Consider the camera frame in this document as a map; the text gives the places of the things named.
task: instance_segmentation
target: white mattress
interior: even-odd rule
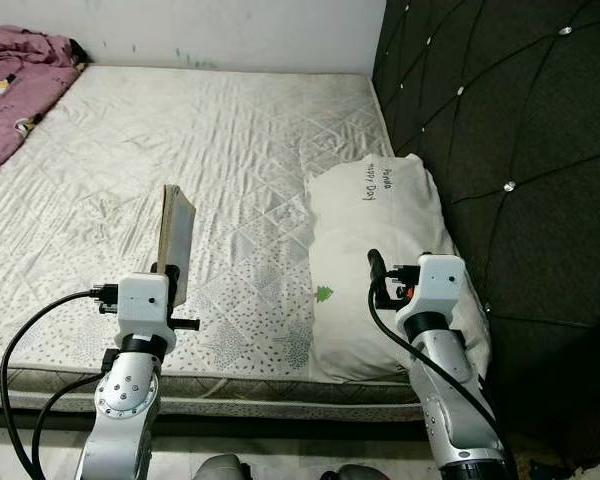
[[[50,301],[147,271],[161,186],[197,207],[165,377],[324,380],[310,371],[305,182],[391,146],[368,79],[89,67],[0,168],[0,360]],[[99,369],[115,317],[82,300],[39,322],[19,372]]]

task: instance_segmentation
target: floor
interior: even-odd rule
[[[71,479],[84,432],[44,432],[40,456],[48,480]],[[22,430],[25,445],[31,431]],[[154,440],[150,479],[191,479],[204,460],[235,453],[252,468],[255,480],[318,480],[327,470],[359,463],[382,470],[393,480],[439,480],[426,442],[160,437]],[[25,480],[6,430],[0,428],[0,480]]]

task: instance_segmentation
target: pink blanket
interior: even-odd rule
[[[80,74],[83,64],[72,57],[72,44],[66,37],[0,27],[0,165]]]

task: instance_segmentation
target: white pillow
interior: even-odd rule
[[[367,381],[395,375],[399,364],[409,367],[409,359],[369,314],[367,252],[376,248],[388,270],[394,264],[416,265],[424,251],[457,254],[433,179],[416,155],[369,155],[311,180],[309,194],[315,215],[309,249],[316,294],[312,376]],[[378,313],[397,332],[395,312]],[[484,377],[489,332],[468,276],[453,315],[451,328],[462,331],[469,361]]]

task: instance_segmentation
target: black cable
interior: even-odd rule
[[[382,330],[382,333],[384,333],[387,337],[389,337],[395,343],[400,345],[402,348],[407,350],[411,355],[416,357],[418,360],[420,360],[422,363],[424,363],[431,370],[436,372],[440,377],[442,377],[443,380],[445,380],[460,395],[462,395],[473,406],[473,408],[475,408],[477,410],[477,412],[485,419],[485,421],[493,429],[494,433],[500,440],[500,443],[502,444],[502,449],[504,451],[505,464],[507,465],[509,474],[511,475],[512,479],[517,480],[518,479],[518,470],[516,468],[513,452],[511,451],[511,447],[509,446],[508,442],[506,441],[504,433],[502,432],[502,429],[498,425],[498,422],[496,421],[496,419],[487,411],[486,408],[484,408],[484,406],[476,399],[476,397],[474,397],[466,388],[464,388],[464,386],[460,382],[458,382],[455,378],[453,378],[451,375],[449,375],[446,370],[444,370],[440,365],[438,365],[436,362],[434,362],[429,357],[427,357],[425,354],[423,354],[420,350],[418,350],[414,346],[410,345],[404,339],[402,339],[401,337],[399,337],[398,335],[393,333],[384,324],[382,319],[380,319],[380,317],[378,316],[375,305],[373,303],[374,297],[375,297],[375,292],[378,289],[378,286],[381,284],[381,282],[384,282],[386,278],[391,278],[390,277],[391,273],[392,272],[385,273],[384,275],[375,278],[371,282],[371,287],[369,287],[368,304],[369,304],[369,312],[371,313],[371,317],[373,318],[373,321],[376,323],[378,328],[380,328],[380,330]]]
[[[38,472],[36,471],[33,463],[29,460],[27,456],[27,452],[22,445],[22,441],[20,440],[20,436],[18,435],[18,429],[16,427],[16,422],[13,416],[13,411],[11,410],[11,402],[9,401],[9,386],[8,386],[8,368],[9,368],[9,359],[11,358],[11,354],[13,350],[16,348],[16,345],[20,341],[20,339],[24,336],[25,333],[44,315],[49,313],[54,308],[62,305],[63,303],[67,303],[71,300],[75,300],[76,298],[85,298],[97,296],[98,292],[96,290],[86,290],[84,292],[73,293],[71,295],[67,295],[55,302],[47,305],[38,313],[36,313],[31,319],[25,323],[20,330],[14,335],[14,337],[7,345],[7,349],[2,356],[2,363],[0,364],[0,400],[2,401],[2,413],[4,414],[4,420],[7,425],[7,431],[9,432],[9,438],[11,439],[11,443],[13,445],[13,449],[18,456],[18,460],[27,471],[29,476],[34,480],[44,480],[44,477],[40,477]]]
[[[101,372],[97,375],[92,375],[90,377],[83,378],[82,380],[78,380],[69,385],[66,385],[62,390],[58,391],[51,397],[44,408],[38,415],[38,419],[36,420],[36,426],[33,430],[33,438],[31,440],[31,461],[33,463],[34,468],[36,469],[38,476],[40,478],[45,478],[44,473],[42,472],[42,465],[40,464],[40,436],[42,435],[42,428],[44,426],[44,421],[47,418],[47,415],[51,411],[53,405],[66,393],[74,390],[76,388],[82,387],[89,383],[100,380],[104,377],[106,372]]]

